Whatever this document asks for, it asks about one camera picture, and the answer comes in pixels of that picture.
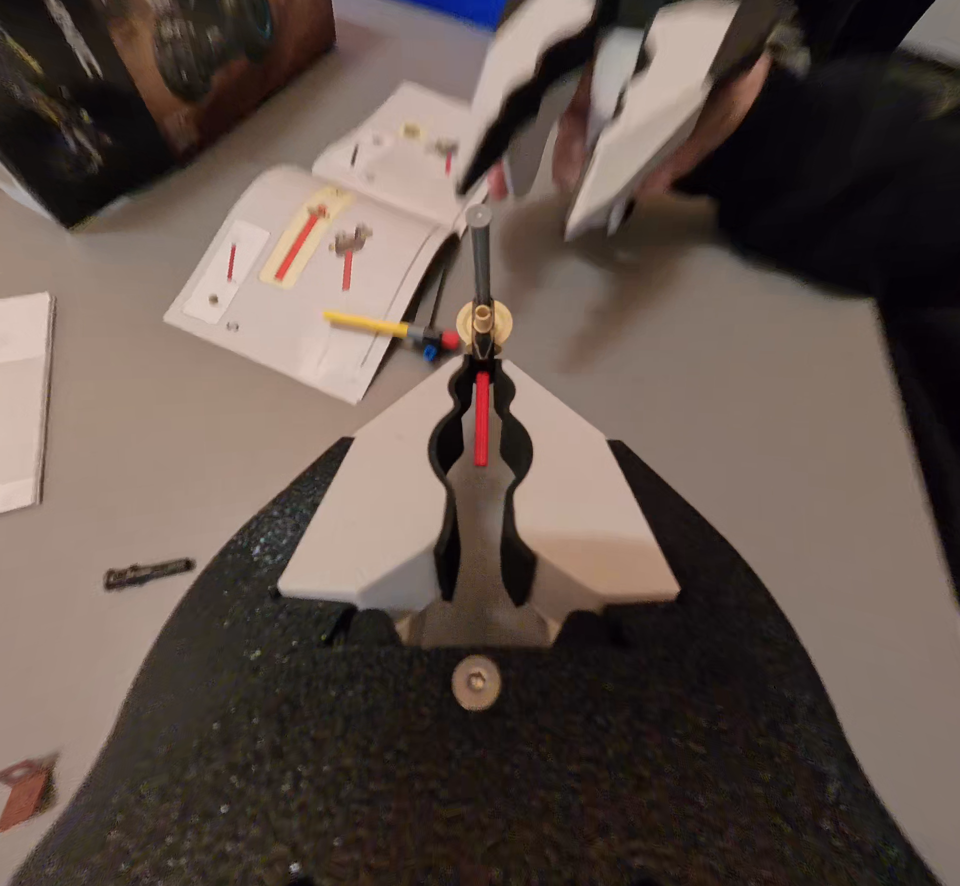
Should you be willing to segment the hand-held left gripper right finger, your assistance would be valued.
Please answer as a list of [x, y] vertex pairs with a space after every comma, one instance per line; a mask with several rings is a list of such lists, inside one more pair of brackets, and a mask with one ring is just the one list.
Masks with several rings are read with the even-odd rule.
[[500, 541], [511, 603], [569, 615], [675, 600], [680, 584], [622, 467], [631, 450], [510, 361], [493, 401], [511, 474]]

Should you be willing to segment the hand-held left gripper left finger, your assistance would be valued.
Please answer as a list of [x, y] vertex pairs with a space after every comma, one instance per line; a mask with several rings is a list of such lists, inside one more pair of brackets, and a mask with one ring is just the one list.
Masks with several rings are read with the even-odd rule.
[[391, 616], [453, 599], [461, 541], [449, 474], [473, 376], [467, 357], [448, 361], [356, 432], [278, 580], [282, 596]]

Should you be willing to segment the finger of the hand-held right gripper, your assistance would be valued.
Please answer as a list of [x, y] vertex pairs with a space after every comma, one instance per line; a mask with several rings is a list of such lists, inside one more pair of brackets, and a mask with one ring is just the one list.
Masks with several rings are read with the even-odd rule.
[[566, 240], [615, 232], [636, 187], [690, 136], [739, 7], [735, 0], [686, 0], [660, 9], [643, 43], [636, 29], [605, 34], [592, 67], [586, 158]]
[[490, 41], [459, 151], [458, 192], [500, 164], [529, 193], [546, 144], [593, 56], [596, 0], [524, 0]]

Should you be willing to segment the gear and axle toy assembly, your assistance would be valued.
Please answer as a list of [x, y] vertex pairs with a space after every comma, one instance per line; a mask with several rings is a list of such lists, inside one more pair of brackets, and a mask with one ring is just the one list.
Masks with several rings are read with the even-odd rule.
[[489, 460], [491, 389], [495, 361], [513, 331], [513, 316], [495, 300], [491, 278], [492, 209], [486, 204], [465, 210], [466, 232], [472, 251], [474, 295], [457, 317], [457, 331], [469, 360], [473, 384], [474, 465]]

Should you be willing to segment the person's right forearm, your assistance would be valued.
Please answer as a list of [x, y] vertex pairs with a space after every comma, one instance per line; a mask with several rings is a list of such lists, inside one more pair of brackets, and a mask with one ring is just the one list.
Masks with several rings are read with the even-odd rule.
[[958, 118], [893, 54], [934, 0], [792, 0], [810, 65], [778, 62], [726, 141], [674, 189], [743, 254], [905, 305], [958, 304]]

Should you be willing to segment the dark toy set box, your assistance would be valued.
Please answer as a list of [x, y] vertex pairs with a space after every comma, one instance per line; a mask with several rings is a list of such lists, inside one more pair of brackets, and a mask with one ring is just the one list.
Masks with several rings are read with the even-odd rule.
[[194, 159], [335, 40], [331, 0], [1, 0], [2, 191], [78, 227]]

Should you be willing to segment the person's right hand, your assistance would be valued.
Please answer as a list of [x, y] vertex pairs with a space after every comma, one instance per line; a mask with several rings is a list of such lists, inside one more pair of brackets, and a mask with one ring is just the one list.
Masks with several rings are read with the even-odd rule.
[[[645, 199], [670, 192], [729, 139], [759, 97], [772, 65], [771, 53], [764, 51], [747, 72], [714, 86], [689, 136], [670, 156], [645, 175], [633, 195], [637, 199]], [[567, 109], [558, 120], [552, 178], [554, 184], [564, 192], [576, 187], [586, 160], [592, 78], [593, 66], [589, 65]]]

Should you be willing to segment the yellow axle toy subassembly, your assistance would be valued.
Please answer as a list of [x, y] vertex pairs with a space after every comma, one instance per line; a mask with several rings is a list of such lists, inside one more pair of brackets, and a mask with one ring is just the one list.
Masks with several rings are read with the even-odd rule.
[[403, 340], [409, 346], [420, 350], [424, 360], [430, 363], [443, 354], [462, 350], [462, 340], [456, 330], [443, 330], [409, 321], [377, 319], [332, 310], [324, 311], [322, 316], [336, 328]]

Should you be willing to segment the black toy pin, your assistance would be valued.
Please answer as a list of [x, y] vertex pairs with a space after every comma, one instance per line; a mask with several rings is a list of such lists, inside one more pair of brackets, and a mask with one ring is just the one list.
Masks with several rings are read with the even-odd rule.
[[108, 569], [102, 578], [105, 592], [119, 592], [147, 585], [158, 580], [185, 575], [197, 567], [191, 557], [179, 557], [155, 563], [136, 563], [121, 569]]

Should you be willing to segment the open instruction booklet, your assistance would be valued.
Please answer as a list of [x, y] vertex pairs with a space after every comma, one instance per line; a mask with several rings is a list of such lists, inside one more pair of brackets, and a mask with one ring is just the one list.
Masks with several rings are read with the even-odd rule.
[[358, 403], [390, 340], [326, 313], [405, 317], [486, 197], [483, 184], [456, 194], [473, 136], [468, 101], [402, 82], [309, 170], [278, 166], [247, 187], [164, 323]]

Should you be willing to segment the closed instruction booklet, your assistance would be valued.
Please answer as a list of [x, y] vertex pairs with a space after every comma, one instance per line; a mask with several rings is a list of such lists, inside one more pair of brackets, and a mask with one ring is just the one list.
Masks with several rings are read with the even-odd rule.
[[42, 501], [56, 303], [49, 292], [1, 300], [1, 513]]

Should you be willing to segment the brown toy piece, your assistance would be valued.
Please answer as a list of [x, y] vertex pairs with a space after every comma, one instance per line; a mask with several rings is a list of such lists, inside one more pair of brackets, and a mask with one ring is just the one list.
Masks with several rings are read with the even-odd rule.
[[1, 832], [6, 833], [29, 821], [43, 809], [53, 781], [59, 753], [22, 759], [1, 770], [6, 790], [1, 812]]

